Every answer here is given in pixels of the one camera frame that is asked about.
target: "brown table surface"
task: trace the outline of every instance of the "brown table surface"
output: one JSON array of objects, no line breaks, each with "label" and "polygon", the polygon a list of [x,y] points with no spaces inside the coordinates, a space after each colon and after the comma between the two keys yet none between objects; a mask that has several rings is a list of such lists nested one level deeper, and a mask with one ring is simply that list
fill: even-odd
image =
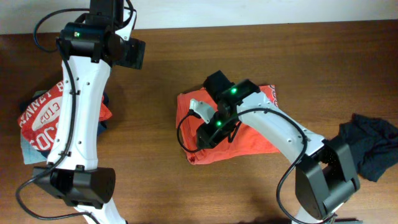
[{"label": "brown table surface", "polygon": [[[100,167],[117,174],[114,200],[129,223],[237,223],[283,217],[276,185],[288,167],[281,154],[190,165],[175,137],[177,95],[222,70],[238,82],[275,84],[279,106],[327,138],[353,113],[398,125],[398,21],[279,24],[137,30],[146,41],[141,71],[114,67],[106,92],[113,117],[98,138]],[[53,46],[55,34],[40,35]],[[60,56],[35,47],[32,35],[0,36],[0,223],[44,223],[18,206],[14,192],[33,166],[22,161],[18,104],[62,79]],[[338,210],[366,223],[397,223],[398,166]],[[74,212],[36,186],[23,199],[42,215]],[[294,178],[282,198],[299,204]],[[85,223],[82,217],[54,223]]]}]

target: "red cloth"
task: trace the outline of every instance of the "red cloth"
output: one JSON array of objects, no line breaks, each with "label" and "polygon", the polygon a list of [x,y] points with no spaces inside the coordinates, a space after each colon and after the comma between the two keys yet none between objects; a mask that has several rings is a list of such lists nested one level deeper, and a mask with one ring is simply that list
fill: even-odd
[{"label": "red cloth", "polygon": [[[63,82],[60,81],[51,90],[33,101],[17,120],[22,128],[23,137],[37,150],[51,150],[53,146],[61,112],[62,92]],[[110,117],[112,113],[102,103],[99,121]]]},{"label": "red cloth", "polygon": [[[267,95],[271,102],[278,106],[274,85],[260,86],[260,89]],[[187,94],[179,94],[177,97],[178,108],[176,127],[181,119],[188,113],[190,100],[192,98],[198,101],[204,101],[212,106],[215,110],[217,109],[216,103],[211,99],[210,95],[204,89],[193,91]],[[197,148],[196,131],[201,124],[203,124],[202,119],[190,116],[181,125],[181,134],[184,145],[189,150],[194,150]],[[188,161],[193,165],[197,165],[211,164],[212,162],[230,159],[235,156],[272,152],[278,152],[278,149],[275,148],[275,146],[273,146],[256,130],[245,124],[242,124],[232,143],[229,143],[227,139],[224,139],[224,141],[219,143],[214,149],[204,149],[196,153],[185,153],[187,154]]]}]

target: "green light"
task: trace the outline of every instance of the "green light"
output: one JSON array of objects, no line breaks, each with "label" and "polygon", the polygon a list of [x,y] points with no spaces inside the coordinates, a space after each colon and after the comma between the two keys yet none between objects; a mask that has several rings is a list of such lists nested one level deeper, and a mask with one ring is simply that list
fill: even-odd
[{"label": "green light", "polygon": [[231,89],[231,94],[235,94],[237,91],[238,91],[237,88],[232,88],[232,89]]}]

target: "white backdrop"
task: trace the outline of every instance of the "white backdrop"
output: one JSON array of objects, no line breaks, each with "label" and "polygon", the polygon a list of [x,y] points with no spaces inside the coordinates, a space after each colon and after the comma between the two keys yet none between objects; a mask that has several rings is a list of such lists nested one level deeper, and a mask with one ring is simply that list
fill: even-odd
[{"label": "white backdrop", "polygon": [[[90,0],[3,0],[0,34],[31,33],[48,13]],[[398,0],[132,0],[136,29],[398,19]],[[40,32],[59,32],[79,13],[55,16]]]}]

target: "red fabric with white text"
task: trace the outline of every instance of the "red fabric with white text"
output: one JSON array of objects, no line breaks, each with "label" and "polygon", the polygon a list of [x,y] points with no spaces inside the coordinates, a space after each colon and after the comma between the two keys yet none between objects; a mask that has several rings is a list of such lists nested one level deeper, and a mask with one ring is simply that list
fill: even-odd
[{"label": "red fabric with white text", "polygon": [[[36,150],[46,151],[52,148],[61,112],[62,93],[63,82],[60,81],[33,101],[17,120],[22,129],[21,134]],[[102,103],[99,121],[107,120],[111,116],[110,110]]]},{"label": "red fabric with white text", "polygon": [[[271,102],[278,106],[274,85],[260,86],[260,89],[267,95]],[[216,103],[203,88],[201,90],[193,91],[187,94],[179,94],[177,97],[178,108],[176,127],[181,119],[188,113],[190,100],[192,98],[198,101],[204,101],[212,106],[215,110],[217,109]],[[190,116],[181,125],[181,134],[184,145],[189,150],[194,150],[197,148],[196,131],[201,124],[203,124],[202,119]],[[275,146],[273,146],[256,130],[245,124],[242,124],[232,143],[229,143],[227,139],[224,139],[224,141],[219,143],[214,149],[204,149],[196,153],[185,153],[187,154],[188,161],[193,165],[197,165],[210,164],[215,161],[230,159],[236,156],[272,152],[278,152],[278,149],[275,148]]]}]

